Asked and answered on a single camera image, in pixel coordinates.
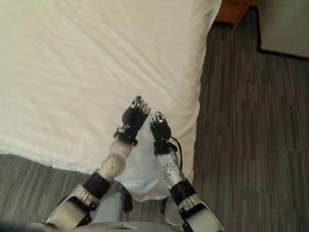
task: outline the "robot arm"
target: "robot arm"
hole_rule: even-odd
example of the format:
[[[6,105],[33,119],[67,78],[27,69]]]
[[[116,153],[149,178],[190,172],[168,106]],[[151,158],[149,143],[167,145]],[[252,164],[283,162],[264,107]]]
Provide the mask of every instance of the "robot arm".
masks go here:
[[[154,114],[150,129],[154,137],[154,154],[161,164],[161,179],[169,188],[185,232],[223,232],[217,217],[202,201],[178,166],[177,148],[169,142],[171,130],[160,112]]]
[[[46,222],[48,230],[69,230],[91,221],[90,211],[97,208],[114,178],[125,169],[126,159],[137,144],[135,137],[150,110],[140,96],[134,99],[122,116],[123,126],[117,129],[110,153],[101,168],[58,205]]]

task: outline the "floor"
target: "floor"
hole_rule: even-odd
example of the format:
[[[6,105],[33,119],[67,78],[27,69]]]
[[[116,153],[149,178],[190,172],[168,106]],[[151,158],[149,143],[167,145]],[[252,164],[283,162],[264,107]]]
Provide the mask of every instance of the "floor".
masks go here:
[[[258,53],[254,11],[229,31],[208,36],[194,186],[225,231],[309,231],[309,62]],[[45,221],[86,177],[0,156],[0,218]],[[162,222],[159,206],[124,218]]]

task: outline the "bed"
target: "bed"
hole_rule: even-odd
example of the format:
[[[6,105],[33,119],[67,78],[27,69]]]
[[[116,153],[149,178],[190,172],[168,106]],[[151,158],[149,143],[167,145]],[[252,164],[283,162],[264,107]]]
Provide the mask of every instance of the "bed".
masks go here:
[[[166,116],[192,181],[206,36],[220,3],[1,1],[0,154],[92,173],[139,94],[150,116]],[[137,139],[117,181],[138,201],[161,199],[147,125]]]

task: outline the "wooden nightstand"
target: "wooden nightstand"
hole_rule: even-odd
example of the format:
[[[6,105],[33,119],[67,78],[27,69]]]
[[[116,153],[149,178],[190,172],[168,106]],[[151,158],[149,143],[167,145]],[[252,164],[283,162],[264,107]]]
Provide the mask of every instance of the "wooden nightstand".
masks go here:
[[[248,10],[252,0],[222,0],[216,21],[233,24],[235,31],[238,23]]]

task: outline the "wire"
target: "wire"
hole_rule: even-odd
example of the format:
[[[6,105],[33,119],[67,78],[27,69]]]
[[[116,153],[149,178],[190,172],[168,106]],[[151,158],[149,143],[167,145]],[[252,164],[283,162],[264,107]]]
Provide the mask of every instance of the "wire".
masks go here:
[[[177,139],[175,139],[174,137],[171,136],[171,138],[173,140],[175,140],[175,142],[177,143],[177,146],[179,148],[179,152],[180,152],[180,164],[179,164],[179,167],[181,170],[183,170],[183,151],[182,151],[182,146],[180,145],[180,143],[178,142]]]

